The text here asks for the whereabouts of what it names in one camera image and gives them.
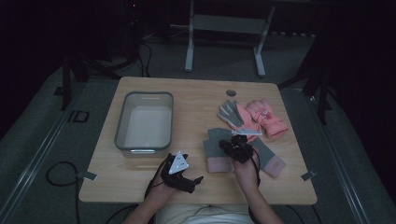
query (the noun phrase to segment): small round object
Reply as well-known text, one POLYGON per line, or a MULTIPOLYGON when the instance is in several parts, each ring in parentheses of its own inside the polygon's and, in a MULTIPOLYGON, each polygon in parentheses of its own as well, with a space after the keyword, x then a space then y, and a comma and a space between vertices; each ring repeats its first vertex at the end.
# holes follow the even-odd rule
POLYGON ((233 90, 227 90, 225 93, 226 93, 228 96, 235 96, 235 95, 236 95, 236 91, 233 91, 233 90))

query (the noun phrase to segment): table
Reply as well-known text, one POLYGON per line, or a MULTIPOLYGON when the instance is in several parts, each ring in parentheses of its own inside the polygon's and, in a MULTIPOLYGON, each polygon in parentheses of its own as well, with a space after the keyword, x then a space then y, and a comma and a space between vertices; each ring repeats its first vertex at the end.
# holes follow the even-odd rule
POLYGON ((265 97, 290 130, 276 140, 264 135, 263 142, 287 165, 278 178, 261 171, 260 190, 270 204, 313 204, 317 201, 311 180, 303 181, 307 173, 301 150, 275 84, 253 82, 211 81, 149 77, 123 77, 99 136, 88 171, 97 174, 96 180, 84 180, 79 198, 95 203, 139 203, 150 179, 164 158, 125 158, 114 144, 124 96, 130 91, 169 91, 174 95, 172 154, 178 151, 189 155, 190 168, 183 175, 204 180, 195 192, 178 192, 169 203, 246 203, 233 173, 209 174, 203 141, 207 130, 229 128, 217 117, 219 106, 227 99, 245 105, 265 97), (236 91, 229 97, 227 90, 236 91))

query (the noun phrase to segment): black stand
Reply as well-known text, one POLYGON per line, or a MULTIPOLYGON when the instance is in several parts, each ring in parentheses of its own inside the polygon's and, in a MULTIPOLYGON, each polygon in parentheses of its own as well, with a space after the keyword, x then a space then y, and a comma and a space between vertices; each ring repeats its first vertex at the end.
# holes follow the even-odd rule
POLYGON ((338 46, 339 40, 337 40, 335 27, 334 18, 329 18, 314 43, 312 43, 311 49, 306 54, 297 75, 277 85, 282 90, 299 80, 308 78, 303 88, 303 93, 305 96, 314 96, 317 90, 320 89, 318 116, 323 124, 326 124, 326 109, 331 109, 326 98, 332 78, 332 70, 337 64, 337 55, 340 55, 338 50, 341 49, 338 46))

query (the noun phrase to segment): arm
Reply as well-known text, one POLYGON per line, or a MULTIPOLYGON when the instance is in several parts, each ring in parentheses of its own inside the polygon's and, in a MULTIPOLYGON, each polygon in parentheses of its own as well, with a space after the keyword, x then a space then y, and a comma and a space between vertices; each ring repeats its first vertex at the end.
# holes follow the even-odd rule
POLYGON ((145 200, 122 222, 123 224, 147 224, 162 207, 166 205, 177 189, 163 183, 161 175, 157 175, 145 200))
MULTIPOLYGON (((257 163, 257 154, 253 153, 253 160, 257 163)), ((272 207, 262 196, 257 183, 256 170, 251 161, 240 163, 233 161, 234 173, 241 190, 244 192, 247 203, 254 217, 261 224, 283 223, 272 207)))

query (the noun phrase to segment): white triangle object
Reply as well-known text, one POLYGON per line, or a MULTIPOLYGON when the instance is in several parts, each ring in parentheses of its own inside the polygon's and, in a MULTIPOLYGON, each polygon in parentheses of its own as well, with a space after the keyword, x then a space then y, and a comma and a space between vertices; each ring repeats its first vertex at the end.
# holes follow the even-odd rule
POLYGON ((179 151, 175 156, 174 162, 171 165, 171 169, 169 169, 169 175, 186 170, 187 168, 189 168, 189 164, 186 162, 183 155, 179 151))

